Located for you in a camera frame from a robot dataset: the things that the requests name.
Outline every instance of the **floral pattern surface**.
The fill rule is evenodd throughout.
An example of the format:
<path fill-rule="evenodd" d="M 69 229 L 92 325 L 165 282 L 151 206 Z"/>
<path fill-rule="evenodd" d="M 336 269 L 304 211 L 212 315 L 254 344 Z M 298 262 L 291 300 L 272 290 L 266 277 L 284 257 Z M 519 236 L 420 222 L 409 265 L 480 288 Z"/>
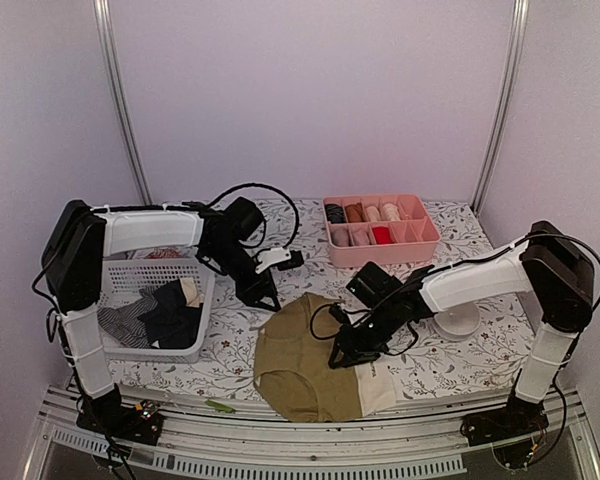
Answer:
<path fill-rule="evenodd" d="M 283 243 L 293 226 L 290 207 L 278 200 L 263 200 L 258 204 L 267 218 L 265 246 Z M 280 302 L 284 305 L 311 291 L 341 298 L 351 308 L 361 308 L 344 288 L 357 269 L 336 269 L 329 261 L 321 201 L 297 200 L 296 204 L 301 226 L 294 248 L 302 250 L 305 265 L 274 273 Z M 426 207 L 442 237 L 432 259 L 434 264 L 455 262 L 491 249 L 466 203 L 426 202 Z M 419 266 L 421 264 L 393 265 L 386 270 L 404 279 Z M 239 302 L 228 277 L 216 279 L 214 296 L 210 326 L 197 363 L 112 360 L 109 368 L 114 380 L 172 393 L 263 401 L 253 388 L 253 358 L 258 328 L 271 314 Z M 512 384 L 533 340 L 522 306 L 515 295 L 482 300 L 477 305 L 482 322 L 469 340 L 446 341 L 438 336 L 430 321 L 424 320 L 414 325 L 419 340 L 412 349 L 398 357 L 384 357 L 400 399 L 440 398 L 507 388 Z M 410 340 L 409 331 L 403 328 L 394 336 L 390 347 L 400 351 Z"/>

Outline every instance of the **white laundry basket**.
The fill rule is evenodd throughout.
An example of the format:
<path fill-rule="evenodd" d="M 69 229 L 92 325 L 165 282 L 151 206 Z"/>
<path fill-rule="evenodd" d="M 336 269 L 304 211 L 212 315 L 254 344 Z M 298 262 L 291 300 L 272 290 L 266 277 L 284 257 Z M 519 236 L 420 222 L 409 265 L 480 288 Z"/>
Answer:
<path fill-rule="evenodd" d="M 198 336 L 191 347 L 183 350 L 128 348 L 120 345 L 102 328 L 100 334 L 108 359 L 132 362 L 194 363 L 204 342 L 213 303 L 215 275 L 194 258 L 155 260 L 113 260 L 102 264 L 102 289 L 98 307 L 119 308 L 140 299 L 140 289 L 159 287 L 172 280 L 192 277 L 198 292 L 204 294 Z"/>

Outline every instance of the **white robotic arm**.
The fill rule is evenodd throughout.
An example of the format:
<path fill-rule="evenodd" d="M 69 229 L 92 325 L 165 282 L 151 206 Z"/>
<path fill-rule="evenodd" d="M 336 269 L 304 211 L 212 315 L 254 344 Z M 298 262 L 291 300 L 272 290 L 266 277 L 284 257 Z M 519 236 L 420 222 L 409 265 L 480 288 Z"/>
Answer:
<path fill-rule="evenodd" d="M 545 428 L 542 400 L 593 312 L 593 264 L 569 238 L 550 223 L 538 222 L 510 245 L 438 269 L 424 267 L 404 283 L 368 263 L 347 289 L 369 313 L 352 324 L 339 306 L 329 310 L 342 323 L 331 368 L 376 360 L 389 353 L 387 342 L 399 328 L 436 312 L 495 295 L 533 291 L 543 309 L 543 323 L 507 407 L 467 416 L 463 432 L 471 444 L 479 444 Z"/>
<path fill-rule="evenodd" d="M 79 200 L 67 205 L 42 263 L 63 353 L 88 400 L 90 415 L 79 418 L 80 426 L 106 428 L 112 435 L 128 434 L 134 441 L 153 444 L 160 433 L 155 405 L 137 412 L 122 407 L 108 370 L 97 319 L 103 258 L 144 248 L 197 247 L 196 258 L 216 273 L 231 276 L 236 296 L 246 305 L 276 311 L 280 304 L 270 268 L 294 268 L 302 264 L 302 256 L 283 247 L 249 255 L 242 242 L 263 221 L 255 204 L 242 197 L 224 210 L 202 204 L 92 208 Z M 138 418 L 151 419 L 151 424 Z"/>

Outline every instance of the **light purple wall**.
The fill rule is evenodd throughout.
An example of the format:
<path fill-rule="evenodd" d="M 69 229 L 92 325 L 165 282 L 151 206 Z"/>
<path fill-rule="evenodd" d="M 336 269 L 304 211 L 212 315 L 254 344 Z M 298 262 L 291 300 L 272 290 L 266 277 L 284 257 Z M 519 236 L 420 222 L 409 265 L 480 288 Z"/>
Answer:
<path fill-rule="evenodd" d="M 0 1 L 0 480 L 68 373 L 29 290 L 64 204 L 138 202 L 91 2 Z"/>
<path fill-rule="evenodd" d="M 495 243 L 537 219 L 600 253 L 600 2 L 534 0 L 482 222 Z M 600 446 L 600 309 L 565 371 Z"/>
<path fill-rule="evenodd" d="M 467 200 L 513 2 L 116 0 L 141 157 L 158 201 L 271 182 L 295 196 Z"/>

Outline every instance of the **beige underwear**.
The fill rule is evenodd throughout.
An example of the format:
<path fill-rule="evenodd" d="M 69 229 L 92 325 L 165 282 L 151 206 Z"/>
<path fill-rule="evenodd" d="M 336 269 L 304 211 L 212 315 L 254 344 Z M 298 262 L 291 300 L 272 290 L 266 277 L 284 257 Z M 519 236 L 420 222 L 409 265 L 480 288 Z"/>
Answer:
<path fill-rule="evenodd" d="M 313 338 L 309 320 L 320 306 L 333 302 L 306 293 L 272 315 L 260 330 L 255 388 L 292 422 L 344 422 L 396 403 L 386 365 L 329 368 L 333 341 Z M 327 308 L 314 321 L 320 337 L 336 333 L 339 327 Z"/>

